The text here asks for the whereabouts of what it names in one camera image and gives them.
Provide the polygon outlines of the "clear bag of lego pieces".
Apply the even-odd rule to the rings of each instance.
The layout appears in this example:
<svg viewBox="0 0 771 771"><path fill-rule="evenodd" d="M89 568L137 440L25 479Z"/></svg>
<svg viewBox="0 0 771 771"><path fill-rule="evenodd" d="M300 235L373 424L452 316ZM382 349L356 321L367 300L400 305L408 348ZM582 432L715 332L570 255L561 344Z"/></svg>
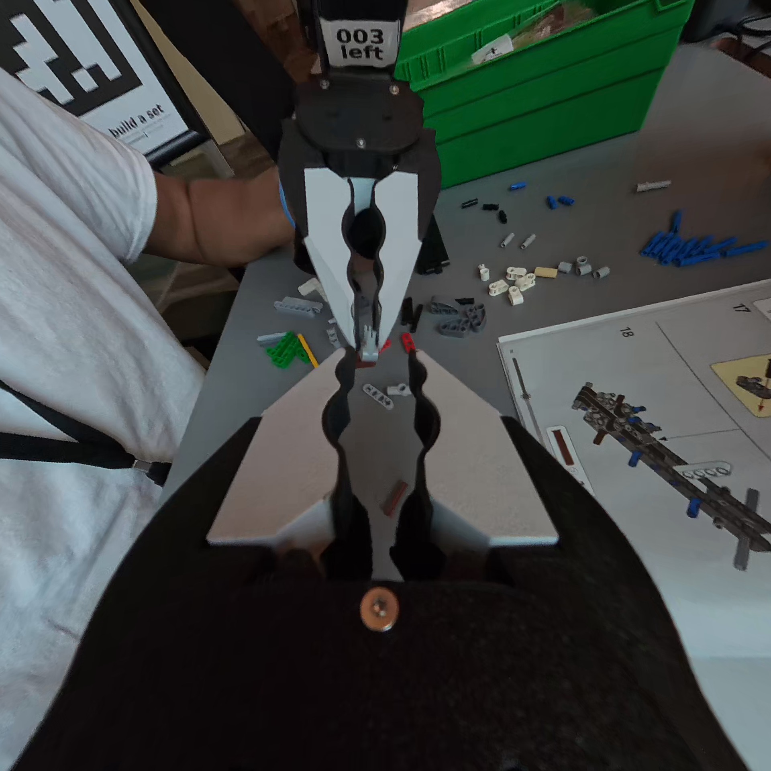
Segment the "clear bag of lego pieces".
<svg viewBox="0 0 771 771"><path fill-rule="evenodd" d="M468 67L476 67L525 49L595 18L620 11L633 2L482 2L481 8L493 21L493 12L502 24L504 12L512 16L509 28L480 45L467 58Z"/></svg>

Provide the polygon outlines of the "green plastic bin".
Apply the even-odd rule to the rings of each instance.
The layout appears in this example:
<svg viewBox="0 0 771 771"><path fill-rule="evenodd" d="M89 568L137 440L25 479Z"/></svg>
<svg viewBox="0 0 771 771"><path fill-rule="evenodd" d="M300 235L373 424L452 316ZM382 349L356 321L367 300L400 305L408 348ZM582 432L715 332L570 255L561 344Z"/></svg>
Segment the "green plastic bin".
<svg viewBox="0 0 771 771"><path fill-rule="evenodd" d="M641 129L693 2L633 2L476 67L467 58L506 31L478 1L410 18L396 66L436 133L451 188Z"/></svg>

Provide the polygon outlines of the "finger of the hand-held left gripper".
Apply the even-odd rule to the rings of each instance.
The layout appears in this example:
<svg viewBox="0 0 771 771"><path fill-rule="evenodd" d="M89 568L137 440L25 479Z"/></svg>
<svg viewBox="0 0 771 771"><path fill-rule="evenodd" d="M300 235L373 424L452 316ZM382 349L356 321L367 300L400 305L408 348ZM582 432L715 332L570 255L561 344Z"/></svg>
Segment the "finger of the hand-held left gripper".
<svg viewBox="0 0 771 771"><path fill-rule="evenodd" d="M340 177L332 169L305 169L304 192L308 230L304 245L342 336L358 350L356 292L349 276L352 247L346 227L363 207L363 179Z"/></svg>
<svg viewBox="0 0 771 771"><path fill-rule="evenodd" d="M374 205L383 223L375 259L379 269L377 348L381 350L400 316L419 254L418 176L394 171L381 179L374 187Z"/></svg>

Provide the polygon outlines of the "pile of blue lego pins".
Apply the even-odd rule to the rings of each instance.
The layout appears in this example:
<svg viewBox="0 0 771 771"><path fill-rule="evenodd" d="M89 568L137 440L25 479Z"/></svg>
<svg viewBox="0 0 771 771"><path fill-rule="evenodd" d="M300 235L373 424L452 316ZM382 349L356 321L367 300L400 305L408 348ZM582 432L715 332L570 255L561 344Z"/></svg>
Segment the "pile of blue lego pins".
<svg viewBox="0 0 771 771"><path fill-rule="evenodd" d="M722 240L711 235L687 237L682 230L683 215L683 209L676 209L671 214L668 228L655 232L638 254L660 266L685 268L752 255L769 248L769 239L741 243L736 236Z"/></svg>

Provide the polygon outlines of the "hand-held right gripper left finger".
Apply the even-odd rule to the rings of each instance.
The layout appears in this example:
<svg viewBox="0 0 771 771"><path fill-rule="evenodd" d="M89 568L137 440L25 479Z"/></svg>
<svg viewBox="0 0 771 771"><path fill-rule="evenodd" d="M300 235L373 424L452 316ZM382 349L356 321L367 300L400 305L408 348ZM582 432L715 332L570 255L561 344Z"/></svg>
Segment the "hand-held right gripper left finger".
<svg viewBox="0 0 771 771"><path fill-rule="evenodd" d="M333 580L371 578L369 516L341 444L358 356L329 356L269 406L207 534L210 545L303 550Z"/></svg>

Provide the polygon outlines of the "person's left forearm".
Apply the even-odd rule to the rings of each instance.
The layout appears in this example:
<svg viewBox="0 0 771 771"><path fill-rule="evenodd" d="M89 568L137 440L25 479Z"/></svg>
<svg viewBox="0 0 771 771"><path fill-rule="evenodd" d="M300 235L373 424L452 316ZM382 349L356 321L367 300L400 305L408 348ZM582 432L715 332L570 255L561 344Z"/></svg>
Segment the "person's left forearm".
<svg viewBox="0 0 771 771"><path fill-rule="evenodd" d="M157 211L143 248L149 255L235 268L294 241L276 166L251 179L154 177Z"/></svg>

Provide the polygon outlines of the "large green lego piece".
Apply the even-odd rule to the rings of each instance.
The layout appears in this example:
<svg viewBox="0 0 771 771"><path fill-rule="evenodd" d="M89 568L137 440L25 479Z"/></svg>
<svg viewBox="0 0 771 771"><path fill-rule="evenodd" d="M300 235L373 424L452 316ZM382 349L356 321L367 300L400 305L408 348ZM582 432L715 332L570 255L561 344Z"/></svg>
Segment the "large green lego piece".
<svg viewBox="0 0 771 771"><path fill-rule="evenodd" d="M282 370L287 369L295 359L309 363L308 354L294 332L286 332L278 342L266 349L266 354L271 363Z"/></svg>

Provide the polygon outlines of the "black framed sign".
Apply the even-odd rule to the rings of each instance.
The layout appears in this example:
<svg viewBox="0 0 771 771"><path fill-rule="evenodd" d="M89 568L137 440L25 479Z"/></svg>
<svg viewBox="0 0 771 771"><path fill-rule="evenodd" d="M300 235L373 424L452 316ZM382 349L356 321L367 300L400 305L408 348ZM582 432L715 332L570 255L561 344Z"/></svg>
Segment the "black framed sign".
<svg viewBox="0 0 771 771"><path fill-rule="evenodd" d="M1 66L155 169L211 141L131 2L2 1Z"/></svg>

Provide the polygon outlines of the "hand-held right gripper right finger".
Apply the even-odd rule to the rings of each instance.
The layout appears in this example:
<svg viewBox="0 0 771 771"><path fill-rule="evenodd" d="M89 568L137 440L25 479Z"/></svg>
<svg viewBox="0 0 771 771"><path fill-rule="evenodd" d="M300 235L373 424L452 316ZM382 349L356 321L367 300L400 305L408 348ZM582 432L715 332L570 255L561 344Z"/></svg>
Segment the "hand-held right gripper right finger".
<svg viewBox="0 0 771 771"><path fill-rule="evenodd" d="M456 555L554 547L559 534L505 416L422 351L409 353L420 441L390 547L403 580L435 581Z"/></svg>

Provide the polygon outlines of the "person in white shirt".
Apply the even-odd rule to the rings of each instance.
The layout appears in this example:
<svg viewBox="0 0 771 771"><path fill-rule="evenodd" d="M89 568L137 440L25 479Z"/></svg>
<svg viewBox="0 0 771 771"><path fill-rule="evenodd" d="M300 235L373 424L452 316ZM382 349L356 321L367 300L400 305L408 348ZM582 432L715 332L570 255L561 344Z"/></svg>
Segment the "person in white shirt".
<svg viewBox="0 0 771 771"><path fill-rule="evenodd" d="M148 242L147 159L1 77L2 381L134 457L173 460L204 371L127 267ZM138 469L2 459L1 753L10 769L158 506Z"/></svg>

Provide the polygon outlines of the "black lego beam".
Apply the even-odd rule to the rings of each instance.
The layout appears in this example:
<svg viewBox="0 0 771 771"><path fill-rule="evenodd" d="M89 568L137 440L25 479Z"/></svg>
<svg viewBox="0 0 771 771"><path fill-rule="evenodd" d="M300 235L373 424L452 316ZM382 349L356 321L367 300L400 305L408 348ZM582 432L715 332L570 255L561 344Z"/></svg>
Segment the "black lego beam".
<svg viewBox="0 0 771 771"><path fill-rule="evenodd" d="M433 214L422 240L415 265L417 275L440 275L449 265L447 249Z"/></svg>

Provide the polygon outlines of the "open instruction booklet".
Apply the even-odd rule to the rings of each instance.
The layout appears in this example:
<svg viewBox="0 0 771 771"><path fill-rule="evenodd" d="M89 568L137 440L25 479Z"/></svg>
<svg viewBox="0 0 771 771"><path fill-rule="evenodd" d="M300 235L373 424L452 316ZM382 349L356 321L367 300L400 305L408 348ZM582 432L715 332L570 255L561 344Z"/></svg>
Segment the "open instruction booklet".
<svg viewBox="0 0 771 771"><path fill-rule="evenodd" d="M587 487L658 585L693 658L768 658L769 281L500 338L519 417Z"/></svg>

